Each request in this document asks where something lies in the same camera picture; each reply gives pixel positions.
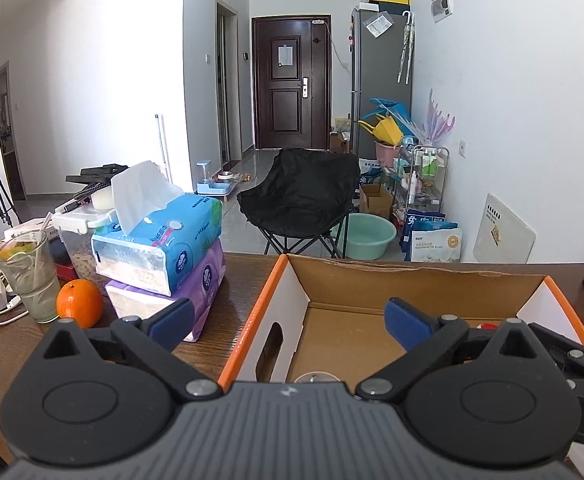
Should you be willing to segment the blue pet feeder stand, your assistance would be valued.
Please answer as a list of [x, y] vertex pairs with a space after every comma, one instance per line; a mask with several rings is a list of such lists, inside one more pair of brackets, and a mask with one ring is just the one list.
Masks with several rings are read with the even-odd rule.
[[237, 186], [237, 180], [230, 176], [222, 179], [211, 174], [211, 162], [200, 160], [196, 163], [197, 178], [194, 191], [196, 194], [226, 200]]

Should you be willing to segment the orange fruit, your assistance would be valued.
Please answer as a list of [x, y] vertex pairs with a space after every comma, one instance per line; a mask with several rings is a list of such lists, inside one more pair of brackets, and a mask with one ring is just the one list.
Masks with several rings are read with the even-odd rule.
[[60, 289], [56, 306], [60, 318], [72, 318], [81, 328], [91, 328], [102, 318], [104, 300], [94, 283], [79, 278]]

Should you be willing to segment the pink bucket with toys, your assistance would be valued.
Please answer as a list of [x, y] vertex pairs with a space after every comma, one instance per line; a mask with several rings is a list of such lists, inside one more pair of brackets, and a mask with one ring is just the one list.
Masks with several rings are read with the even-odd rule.
[[370, 103], [374, 110], [358, 119], [357, 125], [374, 141], [377, 161], [384, 167], [393, 168], [403, 140], [415, 141], [414, 134], [406, 126], [411, 119], [410, 112], [403, 102], [372, 98]]

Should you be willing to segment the blue tissue pack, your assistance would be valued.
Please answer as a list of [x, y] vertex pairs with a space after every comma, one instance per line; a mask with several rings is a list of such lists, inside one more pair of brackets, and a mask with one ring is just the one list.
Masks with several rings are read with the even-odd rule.
[[112, 179], [117, 220], [91, 238], [97, 272], [170, 296], [221, 234], [222, 202], [183, 192], [146, 160]]

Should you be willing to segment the white board leaning on wall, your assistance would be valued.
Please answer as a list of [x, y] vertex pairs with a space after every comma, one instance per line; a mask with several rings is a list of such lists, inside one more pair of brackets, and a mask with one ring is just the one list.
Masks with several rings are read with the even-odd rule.
[[517, 214], [488, 193], [473, 256], [481, 263], [527, 263], [536, 237]]

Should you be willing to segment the green plastic basin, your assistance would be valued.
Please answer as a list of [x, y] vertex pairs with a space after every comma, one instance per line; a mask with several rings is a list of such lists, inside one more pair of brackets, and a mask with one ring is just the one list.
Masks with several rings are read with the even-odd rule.
[[375, 214], [353, 212], [348, 216], [347, 228], [337, 237], [337, 247], [346, 258], [373, 261], [380, 259], [397, 230], [389, 220]]

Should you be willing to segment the yellow box on refrigerator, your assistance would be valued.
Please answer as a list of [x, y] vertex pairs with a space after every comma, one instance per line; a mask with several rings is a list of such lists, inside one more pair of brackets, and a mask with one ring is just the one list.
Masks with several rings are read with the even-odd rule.
[[368, 0], [369, 3], [375, 3], [381, 11], [387, 11], [392, 14], [403, 13], [410, 9], [410, 0]]

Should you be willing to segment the black folding chair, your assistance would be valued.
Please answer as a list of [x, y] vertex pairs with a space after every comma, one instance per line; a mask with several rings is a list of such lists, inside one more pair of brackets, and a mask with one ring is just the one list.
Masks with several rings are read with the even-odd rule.
[[237, 202], [266, 239], [266, 252], [300, 255], [319, 243], [342, 259], [359, 183], [354, 154], [283, 148], [264, 181], [237, 194]]

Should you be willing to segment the grey refrigerator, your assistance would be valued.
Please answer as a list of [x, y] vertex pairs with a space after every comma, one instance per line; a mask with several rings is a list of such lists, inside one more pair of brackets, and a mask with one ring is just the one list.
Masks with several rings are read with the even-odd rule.
[[379, 2], [377, 6], [377, 11], [357, 6], [350, 23], [351, 151], [367, 159], [375, 157], [374, 138], [359, 120], [375, 122], [377, 104], [371, 100], [403, 103], [408, 112], [412, 101], [412, 82], [405, 83], [406, 73], [398, 81], [410, 6], [392, 2]]

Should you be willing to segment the small cardboard box on floor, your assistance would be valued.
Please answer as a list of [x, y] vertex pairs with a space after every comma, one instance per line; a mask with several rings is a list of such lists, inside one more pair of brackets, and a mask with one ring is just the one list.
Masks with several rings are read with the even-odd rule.
[[359, 194], [359, 210], [362, 214], [389, 219], [394, 199], [383, 184], [362, 184], [359, 186]]

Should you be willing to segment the dark brown entrance door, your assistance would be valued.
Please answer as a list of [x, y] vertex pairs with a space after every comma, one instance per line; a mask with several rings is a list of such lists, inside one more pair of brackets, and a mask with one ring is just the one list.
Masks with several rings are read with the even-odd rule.
[[252, 19], [254, 136], [259, 150], [329, 147], [331, 18]]

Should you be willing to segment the clear plastic food container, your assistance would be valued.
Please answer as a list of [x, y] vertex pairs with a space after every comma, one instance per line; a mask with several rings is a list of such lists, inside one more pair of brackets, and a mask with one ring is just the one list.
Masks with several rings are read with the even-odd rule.
[[100, 208], [94, 207], [91, 196], [80, 200], [73, 197], [54, 209], [51, 222], [60, 235], [77, 276], [103, 288], [108, 280], [97, 272], [91, 238], [98, 229], [115, 222], [117, 215], [109, 198], [103, 204], [98, 200], [97, 205]]

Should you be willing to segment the glass cup with drink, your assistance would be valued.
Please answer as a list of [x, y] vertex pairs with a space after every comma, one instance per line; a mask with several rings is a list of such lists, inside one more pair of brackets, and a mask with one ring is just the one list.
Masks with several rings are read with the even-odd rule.
[[0, 270], [30, 316], [39, 324], [58, 317], [60, 283], [44, 231], [11, 237], [0, 245]]

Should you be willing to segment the red cardboard pumpkin box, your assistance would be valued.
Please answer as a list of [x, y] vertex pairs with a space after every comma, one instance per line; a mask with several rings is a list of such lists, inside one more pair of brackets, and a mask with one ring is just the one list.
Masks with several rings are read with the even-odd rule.
[[219, 374], [293, 382], [323, 373], [356, 387], [434, 333], [439, 318], [537, 323], [584, 345], [571, 296], [581, 264], [387, 263], [281, 256]]

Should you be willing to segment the red white lint brush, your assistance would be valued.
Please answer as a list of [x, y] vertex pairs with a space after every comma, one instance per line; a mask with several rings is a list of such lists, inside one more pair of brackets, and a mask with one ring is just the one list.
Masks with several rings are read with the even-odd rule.
[[480, 323], [477, 325], [478, 330], [497, 330], [499, 325], [492, 323]]

